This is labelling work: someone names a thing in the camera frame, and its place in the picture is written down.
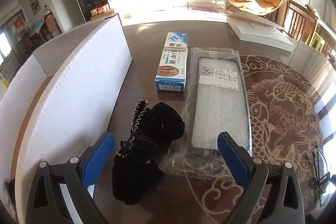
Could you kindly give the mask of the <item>white book on table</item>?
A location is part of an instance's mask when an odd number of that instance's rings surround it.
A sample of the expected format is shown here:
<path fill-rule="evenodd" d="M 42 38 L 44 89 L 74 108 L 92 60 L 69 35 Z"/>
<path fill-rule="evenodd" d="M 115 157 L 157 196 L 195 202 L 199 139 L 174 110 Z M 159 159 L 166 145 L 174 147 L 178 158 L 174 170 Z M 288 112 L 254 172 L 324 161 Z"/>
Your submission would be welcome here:
<path fill-rule="evenodd" d="M 293 50 L 293 44 L 283 32 L 284 27 L 261 16 L 239 11 L 228 15 L 227 23 L 242 41 L 258 43 L 288 52 Z"/>

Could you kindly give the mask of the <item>white cardboard tray box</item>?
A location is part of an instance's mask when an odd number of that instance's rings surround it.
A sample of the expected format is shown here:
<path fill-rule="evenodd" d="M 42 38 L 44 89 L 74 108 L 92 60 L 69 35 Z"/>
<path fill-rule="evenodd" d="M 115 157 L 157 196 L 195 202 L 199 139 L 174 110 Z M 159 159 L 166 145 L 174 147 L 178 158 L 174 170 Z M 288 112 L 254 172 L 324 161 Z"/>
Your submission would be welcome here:
<path fill-rule="evenodd" d="M 38 164 L 61 164 L 107 129 L 132 58 L 118 15 L 85 23 L 36 49 L 1 100 L 1 181 L 15 180 L 24 223 Z"/>

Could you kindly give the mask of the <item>dining table with chairs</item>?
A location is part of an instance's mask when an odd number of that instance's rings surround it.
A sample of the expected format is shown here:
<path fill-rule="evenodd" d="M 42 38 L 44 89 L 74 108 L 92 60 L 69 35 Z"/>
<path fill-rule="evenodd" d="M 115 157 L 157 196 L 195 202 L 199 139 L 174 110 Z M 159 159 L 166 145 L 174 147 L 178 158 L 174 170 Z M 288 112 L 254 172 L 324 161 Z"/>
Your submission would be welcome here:
<path fill-rule="evenodd" d="M 62 30 L 54 13 L 47 12 L 42 20 L 36 21 L 23 33 L 20 43 L 22 42 L 28 51 L 32 52 L 60 34 L 62 34 Z"/>

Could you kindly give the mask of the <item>wooden chair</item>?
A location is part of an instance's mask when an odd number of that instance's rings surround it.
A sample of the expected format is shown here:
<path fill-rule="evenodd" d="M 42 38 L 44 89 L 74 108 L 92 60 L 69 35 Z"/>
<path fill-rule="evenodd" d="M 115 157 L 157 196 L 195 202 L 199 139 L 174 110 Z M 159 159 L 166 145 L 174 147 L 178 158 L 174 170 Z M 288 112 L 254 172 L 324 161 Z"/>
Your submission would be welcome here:
<path fill-rule="evenodd" d="M 306 7 L 292 0 L 287 1 L 284 30 L 290 38 L 309 45 L 313 39 L 318 18 Z"/>

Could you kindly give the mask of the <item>phone case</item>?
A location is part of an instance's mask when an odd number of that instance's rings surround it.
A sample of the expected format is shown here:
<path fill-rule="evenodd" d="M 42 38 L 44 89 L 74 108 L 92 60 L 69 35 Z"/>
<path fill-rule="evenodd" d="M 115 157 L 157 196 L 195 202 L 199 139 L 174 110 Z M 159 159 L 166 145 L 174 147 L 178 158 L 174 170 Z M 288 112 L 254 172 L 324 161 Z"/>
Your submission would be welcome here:
<path fill-rule="evenodd" d="M 252 152 L 247 92 L 238 51 L 192 48 L 186 100 L 181 117 L 185 133 L 169 148 L 165 172 L 197 178 L 230 177 L 217 138 L 228 132 Z"/>

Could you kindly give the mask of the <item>orange lounge chair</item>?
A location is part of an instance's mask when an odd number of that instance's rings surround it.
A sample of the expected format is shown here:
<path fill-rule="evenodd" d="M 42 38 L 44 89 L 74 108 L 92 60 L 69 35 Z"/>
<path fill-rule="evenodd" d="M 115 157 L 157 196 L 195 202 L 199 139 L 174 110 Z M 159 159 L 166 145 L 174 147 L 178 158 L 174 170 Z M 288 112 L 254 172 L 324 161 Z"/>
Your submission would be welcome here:
<path fill-rule="evenodd" d="M 246 11 L 254 15 L 267 15 L 279 9 L 285 0 L 228 0 L 240 11 Z"/>

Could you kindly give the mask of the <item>black pouch with trim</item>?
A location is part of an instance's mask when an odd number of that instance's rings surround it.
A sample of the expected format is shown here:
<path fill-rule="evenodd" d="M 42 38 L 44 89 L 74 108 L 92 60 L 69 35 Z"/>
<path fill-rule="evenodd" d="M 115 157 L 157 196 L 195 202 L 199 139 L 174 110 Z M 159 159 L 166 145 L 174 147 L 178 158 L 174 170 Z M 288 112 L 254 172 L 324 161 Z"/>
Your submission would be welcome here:
<path fill-rule="evenodd" d="M 185 123 L 174 108 L 164 102 L 149 108 L 146 100 L 140 100 L 134 109 L 129 138 L 120 141 L 114 157 L 114 198 L 127 205 L 139 203 L 163 179 L 164 172 L 155 159 L 183 137 L 184 131 Z"/>

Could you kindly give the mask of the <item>blue white medicine box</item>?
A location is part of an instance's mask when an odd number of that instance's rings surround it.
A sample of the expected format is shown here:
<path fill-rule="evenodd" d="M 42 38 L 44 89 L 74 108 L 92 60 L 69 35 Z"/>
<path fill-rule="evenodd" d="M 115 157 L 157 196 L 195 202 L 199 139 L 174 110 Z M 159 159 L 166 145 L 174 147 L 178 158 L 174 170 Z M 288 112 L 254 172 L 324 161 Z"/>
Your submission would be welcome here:
<path fill-rule="evenodd" d="M 155 76 L 157 91 L 185 91 L 187 56 L 187 33 L 168 32 Z"/>

